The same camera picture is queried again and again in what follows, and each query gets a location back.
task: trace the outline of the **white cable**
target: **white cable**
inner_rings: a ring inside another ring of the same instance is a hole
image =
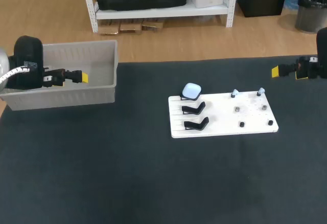
[[[20,66],[15,69],[12,69],[9,72],[5,73],[2,77],[0,77],[0,84],[2,84],[8,78],[10,78],[18,73],[26,73],[26,72],[30,72],[30,70],[31,69],[27,66]]]

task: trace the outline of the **white board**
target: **white board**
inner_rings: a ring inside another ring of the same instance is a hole
[[[197,101],[181,100],[180,96],[168,99],[170,127],[173,138],[192,138],[208,136],[244,135],[251,133],[272,133],[278,131],[278,124],[265,94],[257,96],[257,91],[240,92],[235,98],[231,93],[201,95]],[[206,107],[200,115],[183,115],[182,106],[197,108],[201,102]],[[201,123],[209,117],[209,123],[203,131],[185,130],[184,122]]]

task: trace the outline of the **cardboard box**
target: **cardboard box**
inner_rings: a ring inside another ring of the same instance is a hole
[[[122,19],[120,31],[122,33],[142,33],[142,18]]]
[[[99,20],[98,32],[101,35],[118,35],[120,31],[119,19],[103,19]]]
[[[144,31],[161,31],[164,28],[165,18],[147,18],[142,22]]]

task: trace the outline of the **metal shelf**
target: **metal shelf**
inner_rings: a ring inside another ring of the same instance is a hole
[[[223,5],[196,8],[191,0],[186,5],[174,8],[148,9],[135,11],[112,11],[99,10],[98,3],[93,0],[85,0],[88,8],[93,32],[98,32],[99,19],[124,19],[124,18],[161,18],[161,17],[185,17],[203,15],[227,15],[226,27],[232,27],[236,0],[224,0]]]
[[[161,18],[161,17],[184,17],[184,16],[202,16],[202,15],[221,15],[227,14],[228,7],[226,4],[208,7],[196,8],[191,0],[181,7],[148,9],[135,11],[112,11],[98,10],[96,12],[97,19],[122,19],[122,18]]]

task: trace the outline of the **black tablecloth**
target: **black tablecloth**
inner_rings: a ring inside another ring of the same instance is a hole
[[[0,223],[326,223],[327,80],[296,57],[121,63],[116,103],[0,119]],[[277,133],[170,135],[168,97],[266,89]]]

